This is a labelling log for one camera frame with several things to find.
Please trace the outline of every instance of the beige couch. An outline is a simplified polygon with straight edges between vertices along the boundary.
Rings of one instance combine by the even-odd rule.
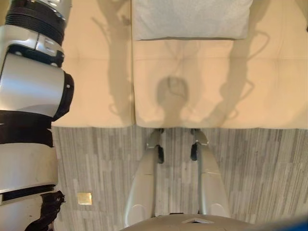
[[[132,41],[130,22],[130,0],[73,0],[55,126],[308,128],[307,0],[255,0],[237,41]]]

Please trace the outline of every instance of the gray pillow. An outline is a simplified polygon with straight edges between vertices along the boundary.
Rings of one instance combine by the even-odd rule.
[[[243,39],[252,1],[133,0],[133,36]]]

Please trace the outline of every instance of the gray tile floor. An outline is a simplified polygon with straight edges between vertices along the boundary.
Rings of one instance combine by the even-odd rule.
[[[218,160],[232,216],[262,223],[308,214],[308,130],[204,129]],[[113,231],[151,129],[53,128],[59,189],[66,203],[56,226],[62,231]],[[158,166],[157,215],[196,213],[197,165],[190,160],[188,129],[163,134],[165,163]],[[91,192],[93,205],[79,205]]]

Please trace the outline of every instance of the small yellow square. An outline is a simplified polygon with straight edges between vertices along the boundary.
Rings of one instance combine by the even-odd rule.
[[[78,204],[80,205],[91,205],[92,204],[92,194],[89,192],[79,192],[77,193]]]

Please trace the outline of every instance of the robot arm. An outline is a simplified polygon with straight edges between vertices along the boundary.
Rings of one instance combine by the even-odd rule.
[[[12,0],[0,27],[0,230],[52,230],[64,201],[49,129],[73,98],[61,69],[70,8],[71,0]]]

